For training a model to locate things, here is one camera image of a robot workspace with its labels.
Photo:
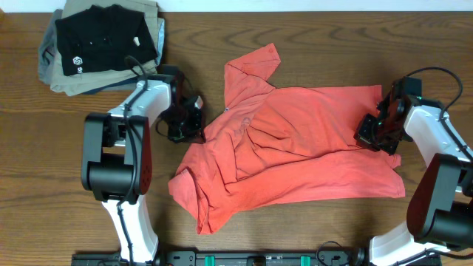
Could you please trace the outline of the red-orange t-shirt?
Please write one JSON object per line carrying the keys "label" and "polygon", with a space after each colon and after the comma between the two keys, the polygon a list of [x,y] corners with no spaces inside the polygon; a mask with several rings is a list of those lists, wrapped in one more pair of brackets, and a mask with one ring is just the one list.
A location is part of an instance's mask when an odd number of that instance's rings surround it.
{"label": "red-orange t-shirt", "polygon": [[405,195],[401,157],[360,147],[355,131],[382,88],[276,88],[268,44],[225,65],[225,111],[188,148],[169,181],[174,201],[216,233],[236,213],[267,205]]}

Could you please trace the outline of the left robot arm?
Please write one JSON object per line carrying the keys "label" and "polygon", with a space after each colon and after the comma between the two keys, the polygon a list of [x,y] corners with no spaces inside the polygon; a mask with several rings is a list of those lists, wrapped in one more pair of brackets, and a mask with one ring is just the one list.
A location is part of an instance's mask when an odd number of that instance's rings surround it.
{"label": "left robot arm", "polygon": [[168,126],[173,143],[204,143],[203,100],[183,95],[177,66],[138,76],[136,88],[107,113],[84,121],[81,183],[108,211],[120,241],[114,255],[75,255],[74,265],[159,265],[159,239],[145,195],[152,181],[151,131]]}

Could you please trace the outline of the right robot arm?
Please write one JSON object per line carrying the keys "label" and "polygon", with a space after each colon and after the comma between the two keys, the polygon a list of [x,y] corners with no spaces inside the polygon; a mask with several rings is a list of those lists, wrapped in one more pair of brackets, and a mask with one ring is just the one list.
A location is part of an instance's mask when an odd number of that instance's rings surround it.
{"label": "right robot arm", "polygon": [[472,149],[457,133],[446,108],[424,98],[421,80],[394,81],[379,114],[360,122],[355,139],[364,148],[393,155],[402,140],[415,143],[426,171],[410,200],[406,221],[370,240],[371,265],[440,265],[442,256],[462,259],[472,247]]}

